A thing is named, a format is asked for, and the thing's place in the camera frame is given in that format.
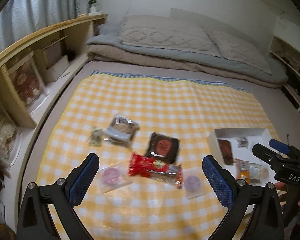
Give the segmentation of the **beige round cookie packet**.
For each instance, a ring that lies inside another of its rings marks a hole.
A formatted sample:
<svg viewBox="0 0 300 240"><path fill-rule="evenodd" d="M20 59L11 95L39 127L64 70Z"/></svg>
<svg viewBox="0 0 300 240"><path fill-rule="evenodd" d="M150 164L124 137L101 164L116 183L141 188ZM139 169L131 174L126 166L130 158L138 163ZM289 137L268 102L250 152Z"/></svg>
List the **beige round cookie packet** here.
<svg viewBox="0 0 300 240"><path fill-rule="evenodd" d="M260 182L267 183L269 181L271 181L271 174L269 172L269 168L267 166L262 165L260 172Z"/></svg>

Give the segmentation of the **orange snack packet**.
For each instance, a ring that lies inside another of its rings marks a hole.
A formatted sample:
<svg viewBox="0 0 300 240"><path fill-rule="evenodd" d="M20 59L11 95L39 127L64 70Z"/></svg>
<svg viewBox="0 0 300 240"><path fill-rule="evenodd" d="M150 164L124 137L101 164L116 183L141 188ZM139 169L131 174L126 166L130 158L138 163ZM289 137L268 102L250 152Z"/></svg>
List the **orange snack packet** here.
<svg viewBox="0 0 300 240"><path fill-rule="evenodd" d="M249 162L241 159L235 159L236 179L243 179L247 183L250 181Z"/></svg>

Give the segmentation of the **clear date print candy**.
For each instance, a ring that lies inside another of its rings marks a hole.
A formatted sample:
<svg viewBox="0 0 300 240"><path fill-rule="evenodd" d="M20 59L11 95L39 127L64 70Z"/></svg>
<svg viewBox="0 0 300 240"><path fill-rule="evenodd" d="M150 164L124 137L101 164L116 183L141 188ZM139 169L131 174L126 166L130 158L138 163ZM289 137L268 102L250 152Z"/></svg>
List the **clear date print candy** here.
<svg viewBox="0 0 300 240"><path fill-rule="evenodd" d="M248 148L249 147L249 141L247 137L236 137L237 141L237 147L238 148Z"/></svg>

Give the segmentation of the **brown chocolate bar packet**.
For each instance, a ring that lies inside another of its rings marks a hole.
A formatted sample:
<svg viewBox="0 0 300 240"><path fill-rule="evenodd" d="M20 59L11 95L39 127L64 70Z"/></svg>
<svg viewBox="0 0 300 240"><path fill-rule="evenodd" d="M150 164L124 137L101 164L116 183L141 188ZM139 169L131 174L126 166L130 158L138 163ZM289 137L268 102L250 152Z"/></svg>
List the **brown chocolate bar packet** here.
<svg viewBox="0 0 300 240"><path fill-rule="evenodd" d="M218 144L221 150L221 154L223 156L224 163L226 165L232 165L234 163L234 159L232 156L232 148L230 141L225 139L218 139Z"/></svg>

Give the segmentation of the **purple round cookie packet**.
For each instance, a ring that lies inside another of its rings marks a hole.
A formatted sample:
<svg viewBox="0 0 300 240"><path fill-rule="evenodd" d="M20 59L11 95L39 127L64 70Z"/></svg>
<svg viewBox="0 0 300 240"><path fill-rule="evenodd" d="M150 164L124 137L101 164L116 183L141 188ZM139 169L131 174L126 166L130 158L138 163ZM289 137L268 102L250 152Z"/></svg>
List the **purple round cookie packet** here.
<svg viewBox="0 0 300 240"><path fill-rule="evenodd" d="M203 172L199 167L184 171L183 188L185 190L186 199L192 199L206 194Z"/></svg>

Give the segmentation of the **pink round cookie packet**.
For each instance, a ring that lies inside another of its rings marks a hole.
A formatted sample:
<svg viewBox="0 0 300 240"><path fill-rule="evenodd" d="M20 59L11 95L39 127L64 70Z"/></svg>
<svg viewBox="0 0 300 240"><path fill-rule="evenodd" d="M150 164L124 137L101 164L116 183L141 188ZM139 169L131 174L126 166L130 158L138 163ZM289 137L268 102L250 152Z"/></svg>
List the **pink round cookie packet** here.
<svg viewBox="0 0 300 240"><path fill-rule="evenodd" d="M118 163L99 170L97 181L102 194L133 183L132 178L128 175L127 163Z"/></svg>

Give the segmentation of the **red snack packet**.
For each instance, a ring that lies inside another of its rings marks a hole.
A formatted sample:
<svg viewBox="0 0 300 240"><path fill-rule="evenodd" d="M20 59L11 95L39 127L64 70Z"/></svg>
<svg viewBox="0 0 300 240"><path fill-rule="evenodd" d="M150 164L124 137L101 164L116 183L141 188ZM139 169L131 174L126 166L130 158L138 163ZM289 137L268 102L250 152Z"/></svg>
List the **red snack packet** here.
<svg viewBox="0 0 300 240"><path fill-rule="evenodd" d="M128 175L155 179L174 185L178 189L183 187L183 168L181 165L168 164L161 160L139 155L135 152L128 165Z"/></svg>

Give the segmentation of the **dark mooncake packet red seal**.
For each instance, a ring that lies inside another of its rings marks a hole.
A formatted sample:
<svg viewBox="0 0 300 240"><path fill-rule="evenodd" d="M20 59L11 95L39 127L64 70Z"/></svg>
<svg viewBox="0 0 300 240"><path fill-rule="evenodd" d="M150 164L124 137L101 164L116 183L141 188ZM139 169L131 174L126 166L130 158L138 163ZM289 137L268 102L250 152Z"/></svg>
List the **dark mooncake packet red seal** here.
<svg viewBox="0 0 300 240"><path fill-rule="evenodd" d="M158 159L168 164L176 161L179 152L179 140L153 132L145 156Z"/></svg>

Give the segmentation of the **clear green print candy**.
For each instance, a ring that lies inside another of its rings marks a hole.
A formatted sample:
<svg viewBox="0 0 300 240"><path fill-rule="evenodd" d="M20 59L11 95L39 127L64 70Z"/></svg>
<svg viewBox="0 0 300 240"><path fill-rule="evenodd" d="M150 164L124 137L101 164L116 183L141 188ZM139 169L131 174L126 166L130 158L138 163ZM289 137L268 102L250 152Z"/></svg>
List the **clear green print candy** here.
<svg viewBox="0 0 300 240"><path fill-rule="evenodd" d="M100 147L102 145L104 130L93 126L88 138L90 146Z"/></svg>

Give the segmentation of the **grey brown cake packet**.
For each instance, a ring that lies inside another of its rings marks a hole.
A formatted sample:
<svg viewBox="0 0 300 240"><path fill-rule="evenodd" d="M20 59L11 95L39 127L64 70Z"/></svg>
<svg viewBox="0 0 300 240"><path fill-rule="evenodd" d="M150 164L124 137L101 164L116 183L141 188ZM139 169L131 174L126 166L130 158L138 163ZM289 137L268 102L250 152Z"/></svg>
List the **grey brown cake packet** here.
<svg viewBox="0 0 300 240"><path fill-rule="evenodd" d="M104 141L131 148L136 131L140 125L128 117L115 115L104 131Z"/></svg>

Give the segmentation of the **white barcode snack packet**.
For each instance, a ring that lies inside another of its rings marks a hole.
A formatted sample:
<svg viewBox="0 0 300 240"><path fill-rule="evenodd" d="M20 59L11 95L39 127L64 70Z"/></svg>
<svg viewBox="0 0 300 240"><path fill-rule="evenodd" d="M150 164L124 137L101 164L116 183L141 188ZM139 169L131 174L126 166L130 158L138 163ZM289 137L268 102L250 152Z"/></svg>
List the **white barcode snack packet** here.
<svg viewBox="0 0 300 240"><path fill-rule="evenodd" d="M262 178L262 165L257 163L249 163L249 174L251 180L261 180Z"/></svg>

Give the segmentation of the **white right shelf unit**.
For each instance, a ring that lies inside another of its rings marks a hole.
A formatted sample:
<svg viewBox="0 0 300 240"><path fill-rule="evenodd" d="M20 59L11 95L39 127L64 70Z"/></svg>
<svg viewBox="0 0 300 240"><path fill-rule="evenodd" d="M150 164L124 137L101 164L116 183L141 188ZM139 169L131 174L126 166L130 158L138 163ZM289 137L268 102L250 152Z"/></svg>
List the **white right shelf unit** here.
<svg viewBox="0 0 300 240"><path fill-rule="evenodd" d="M300 114L300 26L277 17L268 55L284 67L288 81L281 90Z"/></svg>

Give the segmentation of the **quilted beige pillow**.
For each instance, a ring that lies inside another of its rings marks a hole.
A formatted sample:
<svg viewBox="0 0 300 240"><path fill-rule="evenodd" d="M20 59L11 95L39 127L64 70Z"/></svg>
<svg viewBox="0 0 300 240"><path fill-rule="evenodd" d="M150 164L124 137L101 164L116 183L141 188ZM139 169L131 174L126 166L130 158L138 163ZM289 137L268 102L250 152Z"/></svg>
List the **quilted beige pillow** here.
<svg viewBox="0 0 300 240"><path fill-rule="evenodd" d="M209 30L206 33L225 59L245 63L264 73L271 74L265 57L254 45L221 31Z"/></svg>
<svg viewBox="0 0 300 240"><path fill-rule="evenodd" d="M171 17L133 15L120 23L121 43L221 57L202 27Z"/></svg>

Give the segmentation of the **yellow white checked cloth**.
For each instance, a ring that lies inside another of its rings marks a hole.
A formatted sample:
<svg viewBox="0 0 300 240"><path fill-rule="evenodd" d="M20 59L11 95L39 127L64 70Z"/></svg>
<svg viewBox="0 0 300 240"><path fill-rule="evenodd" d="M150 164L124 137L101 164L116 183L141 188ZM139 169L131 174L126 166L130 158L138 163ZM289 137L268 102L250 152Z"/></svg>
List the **yellow white checked cloth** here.
<svg viewBox="0 0 300 240"><path fill-rule="evenodd" d="M131 148L104 142L89 145L93 127L106 128L116 114L136 121ZM200 167L209 154L207 137L215 128L275 128L255 97L237 87L120 77L100 73L76 88L48 140L37 174L39 185L66 177L96 153L100 167L144 154L153 132L179 139L178 163ZM209 183L206 193L187 199L183 190L149 178L102 194L95 180L76 212L94 239L207 239L224 215Z"/></svg>

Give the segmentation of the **grey curtain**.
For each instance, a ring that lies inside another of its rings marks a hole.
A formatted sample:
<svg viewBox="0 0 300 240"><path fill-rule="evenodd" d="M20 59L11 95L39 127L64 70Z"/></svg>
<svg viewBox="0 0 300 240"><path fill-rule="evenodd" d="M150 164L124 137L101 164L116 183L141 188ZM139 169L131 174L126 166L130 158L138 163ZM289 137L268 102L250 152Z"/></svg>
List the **grey curtain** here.
<svg viewBox="0 0 300 240"><path fill-rule="evenodd" d="M35 31L76 16L76 0L9 0L0 12L0 53Z"/></svg>

